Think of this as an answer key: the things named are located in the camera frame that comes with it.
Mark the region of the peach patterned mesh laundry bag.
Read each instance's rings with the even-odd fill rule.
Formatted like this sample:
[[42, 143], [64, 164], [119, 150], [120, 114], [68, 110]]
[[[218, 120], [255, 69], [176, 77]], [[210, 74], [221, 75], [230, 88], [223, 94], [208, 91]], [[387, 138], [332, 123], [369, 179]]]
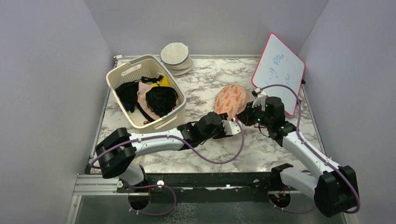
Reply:
[[250, 95], [243, 86], [227, 85], [215, 97], [214, 112], [226, 113], [228, 120], [231, 120], [246, 108], [248, 102], [250, 102]]

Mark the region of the cream plastic laundry basket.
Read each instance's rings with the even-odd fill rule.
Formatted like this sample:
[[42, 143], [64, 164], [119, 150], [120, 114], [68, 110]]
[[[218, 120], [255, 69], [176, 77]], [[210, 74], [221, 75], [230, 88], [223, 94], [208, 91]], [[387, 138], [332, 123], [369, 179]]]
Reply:
[[106, 81], [136, 132], [166, 131], [184, 123], [185, 95], [153, 55], [125, 61], [108, 72]]

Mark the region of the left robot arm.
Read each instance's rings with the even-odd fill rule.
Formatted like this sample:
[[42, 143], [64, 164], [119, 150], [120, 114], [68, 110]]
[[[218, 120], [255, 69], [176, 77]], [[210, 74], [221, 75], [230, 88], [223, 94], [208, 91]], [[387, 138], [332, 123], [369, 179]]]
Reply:
[[163, 132], [129, 133], [124, 127], [118, 128], [95, 147], [97, 157], [91, 167], [100, 169], [104, 179], [119, 177], [139, 192], [146, 188], [147, 179], [143, 167], [133, 163], [135, 158], [162, 151], [197, 152], [195, 148], [207, 140], [231, 137], [241, 130], [237, 120], [215, 112]]

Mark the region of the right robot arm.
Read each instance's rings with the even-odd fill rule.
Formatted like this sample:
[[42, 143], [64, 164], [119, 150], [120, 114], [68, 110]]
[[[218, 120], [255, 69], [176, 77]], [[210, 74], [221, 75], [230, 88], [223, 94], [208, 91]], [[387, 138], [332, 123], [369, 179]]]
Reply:
[[246, 126], [266, 127], [269, 137], [297, 157], [310, 172], [303, 173], [289, 164], [276, 167], [269, 178], [272, 188], [295, 188], [310, 197], [326, 217], [360, 210], [356, 172], [325, 156], [303, 137], [298, 127], [286, 121], [279, 97], [268, 97], [263, 105], [250, 102], [237, 118]]

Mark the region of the black lace garment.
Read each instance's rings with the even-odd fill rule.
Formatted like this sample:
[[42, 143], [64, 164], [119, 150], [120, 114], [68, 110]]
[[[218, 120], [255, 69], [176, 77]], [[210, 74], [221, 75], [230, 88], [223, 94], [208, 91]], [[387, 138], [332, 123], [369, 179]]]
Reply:
[[147, 107], [155, 115], [168, 115], [177, 106], [178, 93], [172, 87], [156, 86], [146, 93]]

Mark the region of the pink framed whiteboard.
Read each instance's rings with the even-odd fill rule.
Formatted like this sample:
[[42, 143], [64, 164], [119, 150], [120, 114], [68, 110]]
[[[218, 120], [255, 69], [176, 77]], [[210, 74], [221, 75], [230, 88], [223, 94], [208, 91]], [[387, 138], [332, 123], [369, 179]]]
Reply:
[[254, 87], [281, 84], [282, 87], [269, 87], [264, 92], [268, 96], [281, 98], [285, 113], [293, 116], [297, 99], [287, 87], [299, 94], [304, 69], [305, 63], [274, 33], [271, 33], [253, 73], [251, 83]]

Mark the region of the yellow garment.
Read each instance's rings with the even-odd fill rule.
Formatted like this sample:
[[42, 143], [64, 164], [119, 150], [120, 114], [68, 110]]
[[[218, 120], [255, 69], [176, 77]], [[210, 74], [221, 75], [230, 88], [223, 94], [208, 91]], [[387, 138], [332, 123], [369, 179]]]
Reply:
[[164, 76], [159, 76], [155, 82], [150, 84], [153, 87], [157, 86], [164, 86], [164, 87], [171, 87], [170, 83], [168, 82], [167, 78]]

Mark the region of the beige pink garment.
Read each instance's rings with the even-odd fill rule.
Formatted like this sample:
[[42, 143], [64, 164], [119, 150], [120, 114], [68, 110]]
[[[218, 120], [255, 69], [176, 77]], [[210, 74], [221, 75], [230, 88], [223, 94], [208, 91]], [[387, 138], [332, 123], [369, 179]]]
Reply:
[[160, 117], [156, 115], [148, 106], [146, 94], [152, 90], [154, 87], [145, 84], [143, 82], [138, 83], [138, 91], [137, 91], [137, 102], [138, 102], [138, 109], [142, 113], [142, 115], [146, 118], [146, 120], [152, 122]]

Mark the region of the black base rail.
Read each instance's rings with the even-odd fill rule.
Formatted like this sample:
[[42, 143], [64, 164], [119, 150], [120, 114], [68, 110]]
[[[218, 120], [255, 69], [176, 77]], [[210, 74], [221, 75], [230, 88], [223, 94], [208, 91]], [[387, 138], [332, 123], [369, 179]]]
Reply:
[[127, 194], [133, 205], [273, 202], [287, 207], [291, 201], [289, 187], [279, 184], [271, 172], [148, 173], [136, 187], [119, 179], [117, 193]]

